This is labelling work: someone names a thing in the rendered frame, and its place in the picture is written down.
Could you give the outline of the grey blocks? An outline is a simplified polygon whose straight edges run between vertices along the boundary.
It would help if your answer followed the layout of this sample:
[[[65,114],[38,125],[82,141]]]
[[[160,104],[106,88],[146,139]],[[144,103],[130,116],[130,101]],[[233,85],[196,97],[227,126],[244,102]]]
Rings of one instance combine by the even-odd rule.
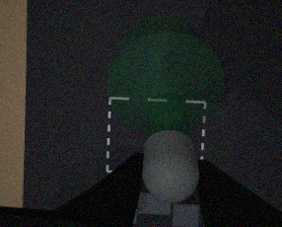
[[[133,224],[137,224],[138,204]],[[199,204],[192,193],[188,198],[171,202],[170,217],[172,226],[176,227],[199,227]]]

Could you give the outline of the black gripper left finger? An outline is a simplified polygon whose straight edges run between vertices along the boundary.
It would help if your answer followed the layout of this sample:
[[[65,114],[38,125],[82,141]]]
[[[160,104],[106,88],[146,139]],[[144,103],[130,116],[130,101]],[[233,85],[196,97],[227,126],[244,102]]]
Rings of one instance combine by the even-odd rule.
[[[144,153],[136,152],[80,196],[52,209],[0,206],[0,227],[132,227]]]

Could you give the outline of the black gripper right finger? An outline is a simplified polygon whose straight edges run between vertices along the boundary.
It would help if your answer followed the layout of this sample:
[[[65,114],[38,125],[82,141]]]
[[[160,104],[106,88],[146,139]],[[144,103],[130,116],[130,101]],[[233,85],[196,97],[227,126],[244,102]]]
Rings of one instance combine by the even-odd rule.
[[[197,162],[205,227],[282,227],[282,212],[207,160]]]

